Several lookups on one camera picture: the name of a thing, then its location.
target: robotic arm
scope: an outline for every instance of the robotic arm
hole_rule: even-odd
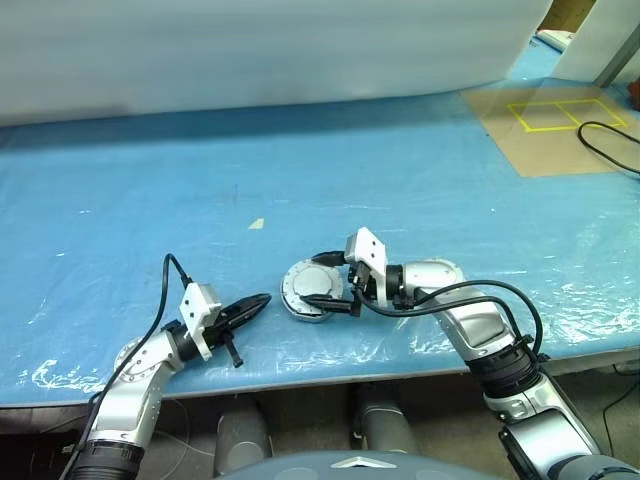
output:
[[[186,278],[180,303],[184,323],[174,320],[151,336],[106,389],[84,448],[75,462],[71,460],[69,478],[134,479],[169,379],[189,360],[209,360],[211,350],[221,345],[229,350],[235,367],[242,365],[232,331],[262,311],[271,296],[254,295],[223,308],[213,287]],[[115,361],[116,370],[140,341],[135,339],[122,348]]]
[[[326,294],[301,296],[322,312],[357,316],[364,304],[388,316],[436,315],[455,350],[480,381],[487,406],[503,422],[499,438],[520,478],[640,478],[637,470],[600,454],[571,403],[538,360],[541,332],[534,353],[527,345],[531,338],[521,336],[515,322],[505,319],[497,308],[497,304],[504,305],[505,314],[511,316],[506,304],[473,285],[504,284],[465,282],[460,268],[447,260],[390,265],[384,243],[367,228],[348,239],[344,252],[321,253],[312,261],[329,268],[349,265],[352,302]],[[389,302],[395,310],[384,308]]]

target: floor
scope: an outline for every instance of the floor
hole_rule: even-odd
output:
[[[611,369],[590,370],[558,377],[583,414],[594,436],[608,451],[602,408],[637,381]],[[394,392],[413,427],[424,455],[457,463],[505,479],[516,475],[497,439],[500,428],[484,407],[469,375],[450,375],[385,382]],[[313,449],[349,449],[348,401],[353,386],[304,388],[256,394],[265,412],[277,455]],[[142,480],[199,480],[211,478],[216,424],[229,398],[168,400],[162,407],[139,478]],[[0,411],[0,431],[41,431],[83,415],[82,407]],[[616,456],[640,465],[640,394],[638,390],[608,414]],[[82,419],[58,430],[80,427]],[[173,435],[198,451],[186,449]]]

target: blue plastic sheet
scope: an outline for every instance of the blue plastic sheet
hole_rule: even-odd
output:
[[[2,129],[0,403],[97,391],[152,321],[168,251],[226,303],[274,295],[237,331],[244,366],[220,350],[170,394],[462,368],[433,318],[287,314],[277,296],[287,269],[343,248],[363,225],[393,263],[438,256],[467,278],[522,288],[552,356],[635,346],[638,199],[621,173],[519,177],[458,93]],[[167,321],[180,290],[174,278]]]

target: yellow tape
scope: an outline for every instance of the yellow tape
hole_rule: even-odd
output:
[[[595,103],[602,107],[602,109],[611,115],[616,123],[609,123],[610,127],[626,127],[627,124],[625,121],[620,118],[613,110],[607,107],[599,98],[582,98],[578,100],[552,100],[546,102],[524,102],[524,103],[509,103],[507,104],[507,108],[509,111],[516,117],[518,122],[522,125],[525,132],[527,133],[538,133],[538,132],[558,132],[563,130],[577,130],[582,122],[578,120],[570,111],[563,107],[565,104],[576,104],[576,103]],[[573,125],[564,125],[561,127],[532,127],[527,123],[527,121],[518,113],[516,110],[517,107],[529,107],[529,106],[544,106],[544,105],[553,105],[558,110],[560,110],[569,120],[573,122]]]

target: cardboard sheet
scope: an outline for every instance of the cardboard sheet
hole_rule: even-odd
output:
[[[578,126],[588,120],[636,137],[640,133],[638,121],[597,87],[469,90],[462,95],[523,177],[616,171],[578,140]],[[637,144],[597,126],[583,132],[614,158],[640,166]]]

